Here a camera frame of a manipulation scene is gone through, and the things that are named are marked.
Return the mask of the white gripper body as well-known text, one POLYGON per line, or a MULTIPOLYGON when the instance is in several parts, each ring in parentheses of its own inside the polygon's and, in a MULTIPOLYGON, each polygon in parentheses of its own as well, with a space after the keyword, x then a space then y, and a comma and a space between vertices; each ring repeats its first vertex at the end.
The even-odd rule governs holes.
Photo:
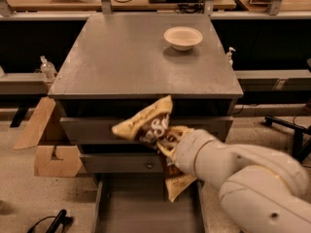
POLYGON ((194 130, 186 134, 176 147, 176 165, 185 174, 208 182, 216 159, 212 144, 216 138, 205 130, 194 130))

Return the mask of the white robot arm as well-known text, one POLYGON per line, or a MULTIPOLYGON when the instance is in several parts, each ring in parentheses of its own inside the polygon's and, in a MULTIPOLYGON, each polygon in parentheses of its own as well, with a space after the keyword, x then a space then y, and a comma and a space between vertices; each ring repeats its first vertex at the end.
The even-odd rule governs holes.
POLYGON ((303 200, 307 171, 286 153, 229 145, 205 130, 168 133, 158 148, 184 173, 219 191, 225 212, 248 233, 311 233, 303 200))

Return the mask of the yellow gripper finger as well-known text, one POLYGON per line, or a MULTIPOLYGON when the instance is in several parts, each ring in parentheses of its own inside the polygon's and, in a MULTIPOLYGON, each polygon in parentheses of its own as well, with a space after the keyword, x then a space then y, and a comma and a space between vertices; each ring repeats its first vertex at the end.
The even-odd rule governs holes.
POLYGON ((156 146, 166 157, 175 161, 177 146, 192 131, 193 128, 169 128, 162 137, 156 140, 156 146))

